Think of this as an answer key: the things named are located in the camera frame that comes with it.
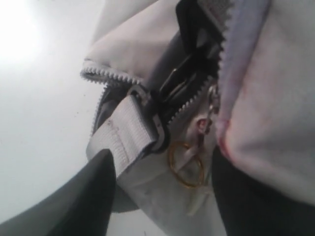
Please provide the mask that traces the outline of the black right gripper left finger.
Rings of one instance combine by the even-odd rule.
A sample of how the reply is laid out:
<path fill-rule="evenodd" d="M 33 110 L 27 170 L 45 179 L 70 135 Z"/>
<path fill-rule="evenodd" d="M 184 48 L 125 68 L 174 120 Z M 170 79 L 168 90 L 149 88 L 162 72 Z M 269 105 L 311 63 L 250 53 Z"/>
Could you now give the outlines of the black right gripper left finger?
<path fill-rule="evenodd" d="M 100 151 L 55 193 L 1 223 L 2 236 L 104 236 L 116 186 L 113 156 Z"/>

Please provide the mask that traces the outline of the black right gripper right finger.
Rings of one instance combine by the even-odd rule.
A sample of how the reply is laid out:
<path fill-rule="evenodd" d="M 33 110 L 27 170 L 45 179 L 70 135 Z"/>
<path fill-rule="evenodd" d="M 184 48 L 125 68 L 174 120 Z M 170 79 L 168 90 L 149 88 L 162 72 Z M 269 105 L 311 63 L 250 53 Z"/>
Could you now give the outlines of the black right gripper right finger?
<path fill-rule="evenodd" d="M 314 206 L 299 203 L 237 170 L 216 147 L 212 185 L 229 236 L 313 236 Z"/>

